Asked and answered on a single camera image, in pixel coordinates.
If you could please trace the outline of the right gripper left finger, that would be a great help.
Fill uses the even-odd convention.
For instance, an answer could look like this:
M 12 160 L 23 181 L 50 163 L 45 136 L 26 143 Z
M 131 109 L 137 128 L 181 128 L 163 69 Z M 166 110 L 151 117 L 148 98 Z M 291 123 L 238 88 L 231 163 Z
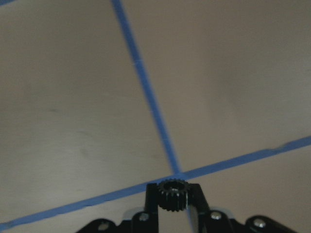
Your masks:
M 158 214 L 158 186 L 157 183 L 149 183 L 146 186 L 144 212 L 152 215 Z

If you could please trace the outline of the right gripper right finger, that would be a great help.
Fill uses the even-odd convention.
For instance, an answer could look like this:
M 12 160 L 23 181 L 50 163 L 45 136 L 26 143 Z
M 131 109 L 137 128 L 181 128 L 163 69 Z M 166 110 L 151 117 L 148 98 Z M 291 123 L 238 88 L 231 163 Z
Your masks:
M 209 205 L 199 184 L 190 184 L 189 216 L 194 233 L 206 233 Z

